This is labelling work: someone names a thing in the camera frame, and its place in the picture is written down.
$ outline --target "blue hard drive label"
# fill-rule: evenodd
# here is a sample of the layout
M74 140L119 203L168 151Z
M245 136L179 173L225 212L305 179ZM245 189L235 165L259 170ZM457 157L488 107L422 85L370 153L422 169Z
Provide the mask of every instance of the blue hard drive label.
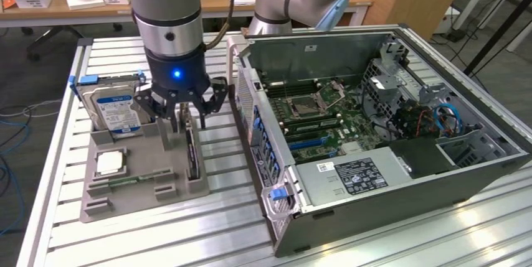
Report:
M130 133L140 129L139 115L131 109L134 97L130 95L96 99L98 109L112 133Z

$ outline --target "screw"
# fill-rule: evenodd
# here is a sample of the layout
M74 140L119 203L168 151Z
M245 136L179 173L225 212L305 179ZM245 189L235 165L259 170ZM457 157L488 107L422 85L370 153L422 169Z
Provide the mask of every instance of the screw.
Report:
M166 40L168 40L168 41L174 41L174 39L175 39L175 34L174 34L172 32L167 32L167 33L164 34L164 38L166 38Z

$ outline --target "barcode label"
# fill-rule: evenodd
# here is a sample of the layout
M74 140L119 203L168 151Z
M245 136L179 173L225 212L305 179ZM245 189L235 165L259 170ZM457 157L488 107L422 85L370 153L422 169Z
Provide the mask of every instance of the barcode label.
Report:
M318 167L319 172L327 172L327 171L334 170L334 163L332 163L332 162L319 163L319 164L317 164L317 167Z

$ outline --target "power supply label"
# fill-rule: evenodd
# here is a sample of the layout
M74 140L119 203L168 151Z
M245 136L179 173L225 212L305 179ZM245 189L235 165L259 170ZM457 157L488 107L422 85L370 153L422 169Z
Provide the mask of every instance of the power supply label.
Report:
M108 130L112 133L127 133L140 129L136 111L131 109L132 96L106 97L96 100Z
M349 194L362 192L388 186L382 174L374 166L372 158L365 158L334 166L338 176Z

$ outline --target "hard drive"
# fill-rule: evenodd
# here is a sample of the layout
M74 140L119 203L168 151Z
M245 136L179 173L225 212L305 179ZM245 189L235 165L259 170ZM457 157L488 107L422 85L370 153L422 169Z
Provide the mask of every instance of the hard drive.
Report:
M120 77L82 77L76 93L94 123L94 131L108 130L115 139L139 135L140 125L151 117L134 101L135 92L144 84L144 75Z

